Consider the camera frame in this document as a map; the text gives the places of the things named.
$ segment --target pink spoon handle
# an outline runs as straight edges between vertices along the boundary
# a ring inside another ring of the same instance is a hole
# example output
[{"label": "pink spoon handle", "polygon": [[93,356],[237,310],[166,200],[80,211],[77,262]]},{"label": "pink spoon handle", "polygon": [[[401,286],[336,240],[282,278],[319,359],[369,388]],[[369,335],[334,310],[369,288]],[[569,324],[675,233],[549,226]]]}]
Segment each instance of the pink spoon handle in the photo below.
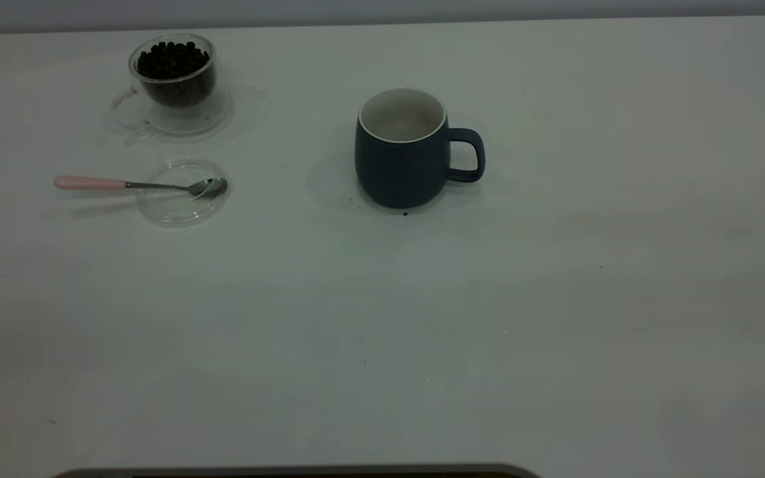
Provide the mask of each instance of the pink spoon handle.
[{"label": "pink spoon handle", "polygon": [[122,179],[85,178],[83,176],[58,176],[55,178],[58,189],[92,189],[110,190],[125,189],[126,182]]}]

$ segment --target glass saucer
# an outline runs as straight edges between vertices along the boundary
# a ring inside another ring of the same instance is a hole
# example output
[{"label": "glass saucer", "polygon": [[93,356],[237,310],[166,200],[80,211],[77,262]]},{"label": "glass saucer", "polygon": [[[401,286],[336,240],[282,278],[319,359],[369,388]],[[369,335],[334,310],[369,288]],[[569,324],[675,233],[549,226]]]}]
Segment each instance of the glass saucer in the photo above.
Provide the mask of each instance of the glass saucer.
[{"label": "glass saucer", "polygon": [[226,179],[227,187],[216,197],[210,197],[209,190],[196,197],[186,191],[137,190],[137,208],[147,220],[160,226],[193,226],[215,215],[228,199],[232,185],[224,170],[202,155],[183,155],[167,160],[157,171],[143,178],[146,183],[180,187],[189,187],[203,179],[219,178]]}]

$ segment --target glass cup handle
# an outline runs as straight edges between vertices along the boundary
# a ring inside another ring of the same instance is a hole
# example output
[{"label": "glass cup handle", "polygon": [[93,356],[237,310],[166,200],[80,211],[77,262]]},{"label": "glass cup handle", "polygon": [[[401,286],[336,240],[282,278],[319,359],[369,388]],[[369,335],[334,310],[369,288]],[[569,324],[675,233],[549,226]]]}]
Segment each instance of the glass cup handle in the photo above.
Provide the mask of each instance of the glass cup handle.
[{"label": "glass cup handle", "polygon": [[126,121],[120,117],[120,105],[124,103],[124,101],[128,100],[129,98],[133,97],[137,94],[137,90],[134,90],[134,87],[129,87],[127,90],[121,91],[114,100],[112,101],[112,111],[114,112],[114,115],[116,119],[118,119],[118,122],[122,127],[125,129],[140,129],[141,127],[146,125],[146,119],[140,118],[136,121]]}]

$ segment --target mug rim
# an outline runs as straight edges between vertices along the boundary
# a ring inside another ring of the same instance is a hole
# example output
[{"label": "mug rim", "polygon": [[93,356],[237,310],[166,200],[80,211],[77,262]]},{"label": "mug rim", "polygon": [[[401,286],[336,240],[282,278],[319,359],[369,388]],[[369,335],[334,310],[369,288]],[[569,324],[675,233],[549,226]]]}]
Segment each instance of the mug rim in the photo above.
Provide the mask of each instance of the mug rim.
[{"label": "mug rim", "polygon": [[[373,100],[377,96],[380,96],[381,94],[391,93],[392,91],[414,91],[416,93],[426,94],[427,96],[431,97],[436,103],[438,103],[438,106],[440,106],[440,108],[441,108],[441,121],[438,122],[438,126],[436,126],[433,129],[433,131],[423,135],[420,138],[407,139],[406,141],[395,141],[393,139],[380,138],[376,134],[371,133],[371,131],[368,129],[368,127],[365,126],[365,122],[362,121],[362,112],[365,110],[365,106],[368,106],[368,103],[370,103],[371,100]],[[428,139],[430,136],[434,135],[435,133],[438,133],[438,130],[440,130],[441,127],[443,127],[446,122],[447,122],[447,108],[444,107],[444,103],[442,103],[437,97],[435,97],[434,94],[428,93],[428,92],[426,92],[424,90],[419,90],[418,88],[409,88],[409,87],[404,87],[404,86],[398,86],[398,87],[395,87],[395,88],[388,88],[388,90],[383,90],[383,91],[377,92],[376,94],[374,94],[373,96],[371,96],[370,98],[365,100],[365,103],[361,106],[361,108],[359,108],[359,125],[361,125],[362,130],[365,131],[365,133],[370,134],[370,136],[375,138],[375,139],[379,139],[380,141],[383,141],[383,142],[386,142],[386,143],[391,143],[393,145],[408,145],[410,143],[419,142],[419,141],[421,141],[423,139]]]},{"label": "mug rim", "polygon": [[[159,43],[163,39],[169,39],[169,37],[193,37],[197,40],[202,40],[204,44],[209,46],[209,49],[211,51],[211,54],[209,55],[209,62],[206,63],[203,67],[201,67],[199,70],[196,70],[195,72],[188,73],[185,76],[180,76],[179,78],[167,78],[167,79],[157,79],[157,78],[149,78],[148,76],[143,76],[134,67],[134,64],[140,55],[137,54],[146,45],[149,45],[151,43]],[[140,45],[137,45],[136,48],[131,52],[131,55],[128,57],[128,72],[131,73],[134,78],[139,79],[142,82],[148,82],[148,84],[174,84],[174,82],[183,82],[185,80],[194,78],[194,76],[199,75],[201,72],[204,72],[205,70],[209,69],[209,66],[212,66],[214,64],[214,61],[218,57],[218,51],[216,51],[216,48],[214,47],[214,44],[209,41],[209,39],[206,39],[206,37],[202,37],[200,35],[195,35],[194,33],[168,33],[167,35],[161,35],[160,37],[155,37],[151,40],[146,40],[145,42],[141,43]]]}]

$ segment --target mug handle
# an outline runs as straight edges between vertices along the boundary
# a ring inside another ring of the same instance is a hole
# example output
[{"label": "mug handle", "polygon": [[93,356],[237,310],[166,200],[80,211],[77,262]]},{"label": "mug handle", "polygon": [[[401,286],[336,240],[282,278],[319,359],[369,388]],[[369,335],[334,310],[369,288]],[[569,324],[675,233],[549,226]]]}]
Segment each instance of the mug handle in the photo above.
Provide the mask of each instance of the mug handle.
[{"label": "mug handle", "polygon": [[146,126],[146,118],[140,118],[136,121],[125,121],[120,117],[120,105],[122,105],[124,101],[128,100],[136,94],[137,90],[134,90],[134,87],[131,86],[127,88],[127,90],[121,91],[121,93],[116,95],[112,101],[112,111],[114,112],[114,115],[116,119],[118,119],[120,125],[125,129],[140,129],[141,127]]},{"label": "mug handle", "polygon": [[461,169],[453,169],[453,167],[447,173],[447,179],[451,181],[459,181],[461,183],[472,183],[483,177],[483,171],[486,169],[486,151],[483,148],[483,139],[480,135],[472,129],[465,127],[452,127],[448,134],[448,139],[453,141],[462,141],[469,143],[474,147],[474,151],[477,151],[477,169],[473,171],[464,171]]}]

